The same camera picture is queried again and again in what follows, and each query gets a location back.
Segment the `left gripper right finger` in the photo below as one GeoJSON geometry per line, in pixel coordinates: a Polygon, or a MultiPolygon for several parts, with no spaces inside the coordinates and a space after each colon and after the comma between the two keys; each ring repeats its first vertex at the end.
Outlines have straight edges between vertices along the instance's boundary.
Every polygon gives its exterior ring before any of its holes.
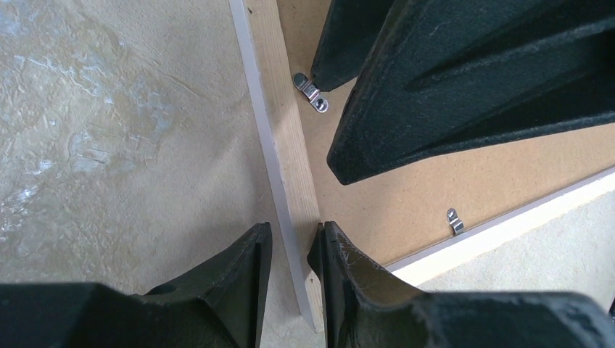
{"type": "Polygon", "coordinates": [[[612,347],[614,322],[570,292],[425,292],[366,256],[334,222],[308,263],[328,347],[612,347]]]}

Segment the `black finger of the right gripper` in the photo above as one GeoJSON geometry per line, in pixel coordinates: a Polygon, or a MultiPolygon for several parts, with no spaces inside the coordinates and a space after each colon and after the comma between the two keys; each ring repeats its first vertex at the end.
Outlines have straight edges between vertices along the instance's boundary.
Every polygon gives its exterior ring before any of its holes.
{"type": "Polygon", "coordinates": [[[396,1],[327,163],[341,184],[614,121],[612,1],[396,1]]]}
{"type": "Polygon", "coordinates": [[[333,91],[358,76],[393,0],[333,0],[315,51],[311,77],[333,91]]]}

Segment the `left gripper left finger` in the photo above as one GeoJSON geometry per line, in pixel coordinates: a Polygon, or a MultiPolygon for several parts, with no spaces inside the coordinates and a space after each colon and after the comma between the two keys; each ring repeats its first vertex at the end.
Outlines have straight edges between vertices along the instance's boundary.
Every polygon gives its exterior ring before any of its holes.
{"type": "Polygon", "coordinates": [[[259,347],[272,230],[232,245],[145,294],[101,283],[4,283],[3,347],[259,347]]]}

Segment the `white wooden picture frame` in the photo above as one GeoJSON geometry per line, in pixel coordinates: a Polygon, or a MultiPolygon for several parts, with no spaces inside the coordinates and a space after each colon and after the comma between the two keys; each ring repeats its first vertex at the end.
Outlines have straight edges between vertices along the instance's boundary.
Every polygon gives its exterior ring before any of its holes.
{"type": "Polygon", "coordinates": [[[427,159],[341,185],[326,166],[350,85],[316,112],[292,85],[309,69],[327,1],[232,1],[300,315],[323,328],[307,255],[320,222],[423,290],[577,291],[614,299],[614,127],[427,159]],[[465,232],[454,236],[454,208],[465,232]]]}

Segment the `brown backing board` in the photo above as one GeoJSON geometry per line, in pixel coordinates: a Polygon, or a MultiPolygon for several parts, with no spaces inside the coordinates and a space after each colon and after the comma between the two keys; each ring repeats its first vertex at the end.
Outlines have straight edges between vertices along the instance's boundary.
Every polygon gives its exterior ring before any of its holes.
{"type": "Polygon", "coordinates": [[[395,262],[614,164],[612,1],[280,1],[316,201],[395,262]]]}

